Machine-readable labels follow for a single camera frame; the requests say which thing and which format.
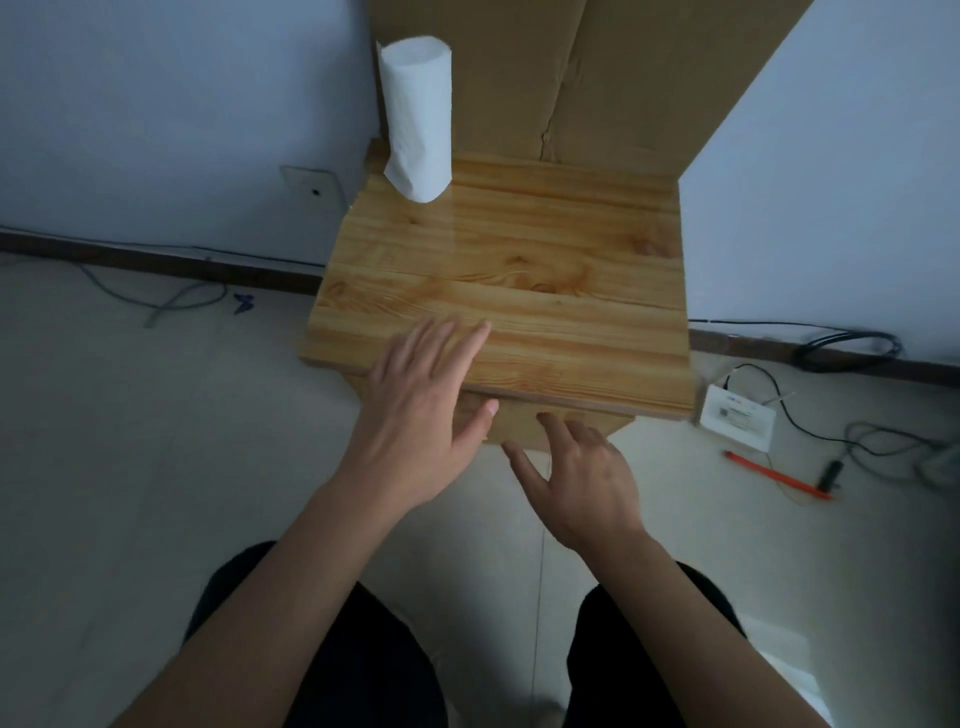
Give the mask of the white wall socket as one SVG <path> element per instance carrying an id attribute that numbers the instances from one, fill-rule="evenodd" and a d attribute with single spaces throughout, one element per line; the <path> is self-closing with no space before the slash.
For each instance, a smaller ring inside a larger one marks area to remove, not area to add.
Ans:
<path id="1" fill-rule="evenodd" d="M 285 186 L 311 208 L 323 214 L 342 216 L 347 201 L 339 178 L 327 170 L 280 165 Z"/>

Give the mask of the person's left hand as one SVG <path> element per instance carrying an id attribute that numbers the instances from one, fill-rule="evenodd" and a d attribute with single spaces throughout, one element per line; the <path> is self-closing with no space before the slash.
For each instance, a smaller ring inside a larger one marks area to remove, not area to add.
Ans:
<path id="1" fill-rule="evenodd" d="M 403 515 L 433 500 L 474 459 L 454 455 L 461 388 L 491 333 L 480 321 L 451 348 L 456 320 L 423 319 L 393 336 L 367 375 L 366 398 L 335 480 Z"/>

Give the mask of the black trousers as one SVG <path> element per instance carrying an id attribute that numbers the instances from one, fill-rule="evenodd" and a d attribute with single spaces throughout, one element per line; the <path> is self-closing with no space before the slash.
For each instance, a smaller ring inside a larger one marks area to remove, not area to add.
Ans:
<path id="1" fill-rule="evenodd" d="M 197 614 L 208 619 L 250 575 L 276 540 L 249 548 L 211 578 Z M 700 572 L 677 562 L 743 636 L 731 604 Z M 571 698 L 564 728 L 686 724 L 627 618 L 599 584 L 582 603 L 567 658 Z M 447 704 L 433 663 L 408 627 L 362 585 L 350 591 L 290 709 L 312 724 L 445 726 Z"/>

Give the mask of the person's left forearm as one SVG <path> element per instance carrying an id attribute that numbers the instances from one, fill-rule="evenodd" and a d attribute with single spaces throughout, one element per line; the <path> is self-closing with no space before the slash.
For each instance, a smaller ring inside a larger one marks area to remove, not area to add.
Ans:
<path id="1" fill-rule="evenodd" d="M 323 484 L 110 728 L 282 728 L 364 567 L 412 506 L 386 481 Z"/>

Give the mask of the white paper sheet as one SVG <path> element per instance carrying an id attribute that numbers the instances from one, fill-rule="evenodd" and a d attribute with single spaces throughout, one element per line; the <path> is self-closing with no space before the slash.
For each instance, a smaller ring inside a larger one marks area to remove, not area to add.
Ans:
<path id="1" fill-rule="evenodd" d="M 813 672 L 809 640 L 797 632 L 749 614 L 741 615 L 739 620 L 757 652 L 830 728 L 834 728 L 834 718 Z"/>

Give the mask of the person's right hand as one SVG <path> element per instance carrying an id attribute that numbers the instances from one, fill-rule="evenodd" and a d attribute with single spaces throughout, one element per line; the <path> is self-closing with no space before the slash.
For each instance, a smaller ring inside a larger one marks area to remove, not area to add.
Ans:
<path id="1" fill-rule="evenodd" d="M 551 469 L 549 500 L 534 513 L 556 540 L 592 563 L 643 533 L 638 485 L 620 451 L 581 421 L 548 413 L 536 419 Z"/>

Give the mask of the brown cardboard sheet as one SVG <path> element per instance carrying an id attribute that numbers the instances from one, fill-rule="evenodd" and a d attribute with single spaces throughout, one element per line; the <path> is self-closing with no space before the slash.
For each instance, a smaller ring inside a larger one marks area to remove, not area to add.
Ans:
<path id="1" fill-rule="evenodd" d="M 365 0 L 452 50 L 456 153 L 682 176 L 813 0 Z"/>

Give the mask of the white router box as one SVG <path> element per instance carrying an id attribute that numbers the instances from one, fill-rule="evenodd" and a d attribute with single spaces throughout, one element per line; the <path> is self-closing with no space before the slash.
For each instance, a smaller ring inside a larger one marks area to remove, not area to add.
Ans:
<path id="1" fill-rule="evenodd" d="M 697 426 L 754 452 L 769 455 L 777 414 L 716 384 L 705 389 Z"/>

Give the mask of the small wooden table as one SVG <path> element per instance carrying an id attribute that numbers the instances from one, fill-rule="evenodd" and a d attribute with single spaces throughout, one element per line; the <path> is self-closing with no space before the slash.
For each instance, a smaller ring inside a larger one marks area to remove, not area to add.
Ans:
<path id="1" fill-rule="evenodd" d="M 638 416 L 688 420 L 696 394 L 679 186 L 476 154 L 454 157 L 436 200 L 408 200 L 371 140 L 299 348 L 366 398 L 389 338 L 426 317 L 491 333 L 462 386 L 457 424 L 487 399 L 488 436 L 546 451 L 540 412 L 605 435 Z"/>

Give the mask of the orange pen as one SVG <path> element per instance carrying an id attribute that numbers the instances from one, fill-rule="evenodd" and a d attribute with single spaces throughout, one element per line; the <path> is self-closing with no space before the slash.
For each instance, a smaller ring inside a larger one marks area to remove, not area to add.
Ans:
<path id="1" fill-rule="evenodd" d="M 834 500 L 834 497 L 830 493 L 819 490 L 818 488 L 798 480 L 797 478 L 775 470 L 773 467 L 763 466 L 731 450 L 723 450 L 723 455 L 726 460 L 735 463 L 748 471 L 762 475 L 764 478 L 773 480 L 779 485 L 786 486 L 787 488 L 803 493 L 813 499 L 824 502 L 830 502 Z"/>

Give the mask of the white paper towel roll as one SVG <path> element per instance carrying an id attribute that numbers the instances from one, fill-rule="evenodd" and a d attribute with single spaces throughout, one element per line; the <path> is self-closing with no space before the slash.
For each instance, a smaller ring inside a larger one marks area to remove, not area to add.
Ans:
<path id="1" fill-rule="evenodd" d="M 432 35 L 377 45 L 390 154 L 385 176 L 406 199 L 436 200 L 452 180 L 452 51 Z"/>

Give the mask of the person's right forearm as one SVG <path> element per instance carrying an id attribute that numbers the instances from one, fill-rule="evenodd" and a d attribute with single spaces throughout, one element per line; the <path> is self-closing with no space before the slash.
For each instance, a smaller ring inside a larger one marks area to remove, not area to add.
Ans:
<path id="1" fill-rule="evenodd" d="M 830 728 L 642 527 L 580 549 L 688 728 Z"/>

